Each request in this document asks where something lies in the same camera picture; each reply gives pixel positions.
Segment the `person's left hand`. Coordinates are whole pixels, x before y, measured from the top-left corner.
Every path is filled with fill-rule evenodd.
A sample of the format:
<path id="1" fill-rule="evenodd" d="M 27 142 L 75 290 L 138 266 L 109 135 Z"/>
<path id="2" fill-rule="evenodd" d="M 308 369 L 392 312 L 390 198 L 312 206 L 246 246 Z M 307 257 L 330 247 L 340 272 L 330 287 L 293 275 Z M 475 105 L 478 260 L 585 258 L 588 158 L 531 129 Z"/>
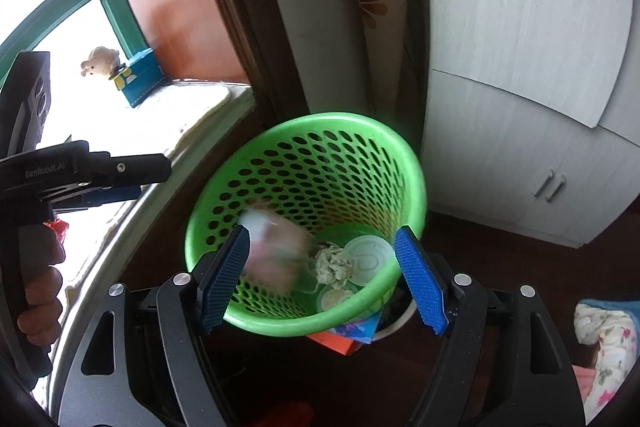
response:
<path id="1" fill-rule="evenodd" d="M 58 293 L 63 285 L 63 277 L 55 265 L 65 260 L 65 251 L 55 231 L 47 225 L 39 225 L 39 228 L 43 231 L 41 244 L 47 259 L 47 270 L 25 282 L 28 309 L 18 317 L 17 326 L 32 345 L 44 348 L 55 343 L 62 332 L 62 303 L 58 300 Z"/>

